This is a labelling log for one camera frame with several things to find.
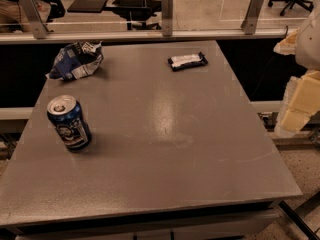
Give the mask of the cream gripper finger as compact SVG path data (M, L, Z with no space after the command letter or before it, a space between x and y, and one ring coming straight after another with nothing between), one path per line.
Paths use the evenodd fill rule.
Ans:
M308 70L301 77L292 76L287 83L276 119L275 133L291 138L320 111L320 72Z
M273 51L281 55L294 55L296 51L297 35L298 30L292 31L275 45Z

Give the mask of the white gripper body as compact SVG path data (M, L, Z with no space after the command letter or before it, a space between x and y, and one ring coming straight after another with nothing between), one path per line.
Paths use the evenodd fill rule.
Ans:
M296 39L296 62L320 70L320 7L315 7L301 24Z

